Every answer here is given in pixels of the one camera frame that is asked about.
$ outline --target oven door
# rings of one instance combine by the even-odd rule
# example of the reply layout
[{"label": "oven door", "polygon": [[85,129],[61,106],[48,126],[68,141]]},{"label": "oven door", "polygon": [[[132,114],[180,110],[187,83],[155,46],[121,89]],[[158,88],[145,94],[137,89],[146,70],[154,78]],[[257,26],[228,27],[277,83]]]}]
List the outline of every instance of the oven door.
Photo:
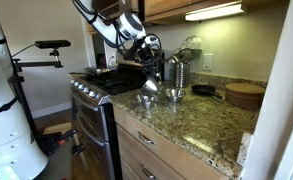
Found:
[{"label": "oven door", "polygon": [[108,142],[108,131],[105,118],[105,111],[103,106],[94,104],[93,101],[87,99],[85,94],[77,92],[76,89],[72,88],[73,105],[76,106],[77,114],[80,114],[85,118],[91,129],[97,133],[103,141]]},{"label": "oven door", "polygon": [[99,173],[98,178],[102,178],[101,180],[114,180],[115,174],[109,142],[104,142],[101,137],[98,137],[94,128],[81,113],[77,114],[77,119],[86,137],[88,148],[86,152],[89,152],[86,155],[94,159],[94,168]]}]

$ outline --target white robot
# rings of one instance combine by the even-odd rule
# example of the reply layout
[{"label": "white robot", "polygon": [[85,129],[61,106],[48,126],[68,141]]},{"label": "white robot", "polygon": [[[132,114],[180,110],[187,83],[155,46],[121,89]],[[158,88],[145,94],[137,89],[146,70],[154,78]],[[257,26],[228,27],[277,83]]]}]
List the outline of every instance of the white robot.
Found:
[{"label": "white robot", "polygon": [[[160,42],[156,35],[146,35],[137,16],[124,13],[111,25],[105,25],[107,18],[91,9],[91,0],[72,1],[110,47],[117,48],[126,59],[143,64],[149,76],[154,75],[148,65],[159,59]],[[127,40],[133,41],[128,51],[121,48]],[[8,79],[12,73],[11,55],[0,26],[0,180],[34,179],[48,158],[34,140],[22,105],[10,87]]]}]

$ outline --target under-cabinet light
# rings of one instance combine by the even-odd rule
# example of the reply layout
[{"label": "under-cabinet light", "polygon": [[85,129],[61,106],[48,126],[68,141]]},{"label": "under-cabinet light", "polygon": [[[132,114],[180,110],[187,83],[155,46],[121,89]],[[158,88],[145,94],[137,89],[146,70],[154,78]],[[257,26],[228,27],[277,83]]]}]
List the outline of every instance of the under-cabinet light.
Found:
[{"label": "under-cabinet light", "polygon": [[230,6],[218,6],[216,8],[207,8],[198,11],[189,12],[186,14],[187,21],[198,21],[203,19],[212,19],[217,17],[230,16],[235,14],[243,14],[247,12],[247,7],[242,4]]}]

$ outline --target oven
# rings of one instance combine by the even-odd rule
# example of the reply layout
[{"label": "oven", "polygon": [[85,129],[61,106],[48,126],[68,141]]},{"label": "oven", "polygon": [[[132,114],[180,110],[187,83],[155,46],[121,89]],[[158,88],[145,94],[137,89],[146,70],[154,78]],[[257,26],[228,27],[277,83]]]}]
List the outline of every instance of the oven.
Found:
[{"label": "oven", "polygon": [[122,65],[117,70],[71,81],[73,113],[88,144],[85,153],[92,153],[95,164],[98,164],[96,168],[105,180],[122,179],[116,123],[108,99],[141,88],[146,80],[142,69]]}]

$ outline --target electrical outlet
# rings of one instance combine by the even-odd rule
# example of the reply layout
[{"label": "electrical outlet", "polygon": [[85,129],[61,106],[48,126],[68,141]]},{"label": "electrical outlet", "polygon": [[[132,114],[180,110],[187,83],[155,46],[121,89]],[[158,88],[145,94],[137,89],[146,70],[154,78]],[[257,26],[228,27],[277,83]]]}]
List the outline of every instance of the electrical outlet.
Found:
[{"label": "electrical outlet", "polygon": [[212,70],[214,54],[204,54],[203,69]]}]

